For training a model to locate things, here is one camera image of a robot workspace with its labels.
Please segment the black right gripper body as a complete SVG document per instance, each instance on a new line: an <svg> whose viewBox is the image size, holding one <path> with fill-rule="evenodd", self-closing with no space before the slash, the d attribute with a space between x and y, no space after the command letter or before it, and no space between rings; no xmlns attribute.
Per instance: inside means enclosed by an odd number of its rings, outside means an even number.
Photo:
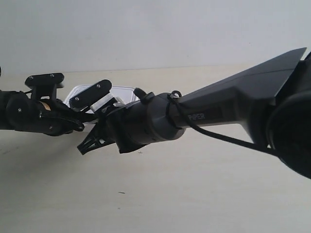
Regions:
<svg viewBox="0 0 311 233"><path fill-rule="evenodd" d="M119 153L130 153L156 141L151 126L151 103L135 101L121 107L113 105L96 113L97 123L77 146L84 155L111 144Z"/></svg>

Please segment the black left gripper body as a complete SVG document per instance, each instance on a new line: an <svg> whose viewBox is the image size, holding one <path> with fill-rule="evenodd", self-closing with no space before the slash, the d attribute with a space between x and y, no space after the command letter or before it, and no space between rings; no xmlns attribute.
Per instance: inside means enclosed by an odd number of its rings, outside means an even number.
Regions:
<svg viewBox="0 0 311 233"><path fill-rule="evenodd" d="M62 85L37 85L26 92L6 91L6 129L18 132L61 136L84 130L84 124L96 120L94 114L76 112L57 98Z"/></svg>

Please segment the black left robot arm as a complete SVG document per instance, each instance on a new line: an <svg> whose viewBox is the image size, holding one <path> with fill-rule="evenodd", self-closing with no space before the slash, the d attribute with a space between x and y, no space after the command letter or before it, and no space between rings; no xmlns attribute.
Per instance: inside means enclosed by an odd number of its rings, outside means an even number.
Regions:
<svg viewBox="0 0 311 233"><path fill-rule="evenodd" d="M23 91L0 92L0 128L18 132L61 136L84 130L84 124L96 119L94 114L76 112L57 98L63 87L62 73L31 75Z"/></svg>

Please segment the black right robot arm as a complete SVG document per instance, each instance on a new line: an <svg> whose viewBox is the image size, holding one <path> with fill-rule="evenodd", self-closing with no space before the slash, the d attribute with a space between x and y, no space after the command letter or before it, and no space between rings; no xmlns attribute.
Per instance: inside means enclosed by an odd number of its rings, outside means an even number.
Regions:
<svg viewBox="0 0 311 233"><path fill-rule="evenodd" d="M95 112L98 120L81 154L116 144L129 153L180 138L186 128L277 157L299 175L311 176L311 55L305 48L186 95L134 90L138 100L113 100Z"/></svg>

